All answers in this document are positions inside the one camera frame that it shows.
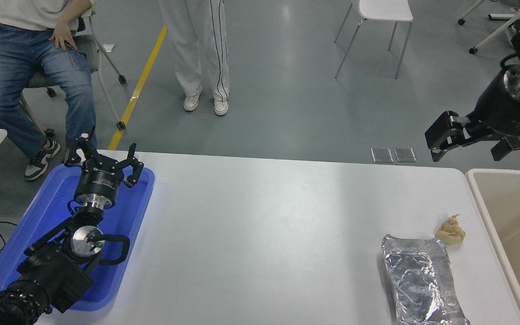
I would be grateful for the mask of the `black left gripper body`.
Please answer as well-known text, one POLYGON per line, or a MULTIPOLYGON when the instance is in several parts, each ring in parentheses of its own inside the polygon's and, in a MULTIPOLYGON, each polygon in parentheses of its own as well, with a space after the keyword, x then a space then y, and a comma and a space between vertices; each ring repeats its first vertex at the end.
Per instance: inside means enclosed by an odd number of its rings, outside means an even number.
POLYGON ((124 178, 123 169, 103 163, 85 162, 81 166, 81 177, 75 190, 74 199, 82 204, 92 195, 103 197, 110 204, 116 203, 118 189, 124 178))

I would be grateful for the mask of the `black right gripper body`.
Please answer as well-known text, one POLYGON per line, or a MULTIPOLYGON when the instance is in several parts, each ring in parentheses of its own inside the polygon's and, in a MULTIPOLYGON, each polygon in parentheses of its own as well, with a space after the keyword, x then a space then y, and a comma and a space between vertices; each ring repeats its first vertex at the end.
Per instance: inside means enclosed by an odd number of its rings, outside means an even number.
POLYGON ((498 74, 467 118, 500 134, 520 136, 520 74, 498 74))

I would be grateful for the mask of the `person's left hand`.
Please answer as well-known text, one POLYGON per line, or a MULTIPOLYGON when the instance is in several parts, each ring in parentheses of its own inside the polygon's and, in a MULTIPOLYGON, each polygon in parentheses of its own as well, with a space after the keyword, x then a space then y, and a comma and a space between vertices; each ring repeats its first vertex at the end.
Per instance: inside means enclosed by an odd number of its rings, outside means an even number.
POLYGON ((62 49, 62 51, 67 51, 67 47, 78 50, 70 29, 70 23, 66 20, 57 21, 49 41, 55 44, 56 49, 62 49))

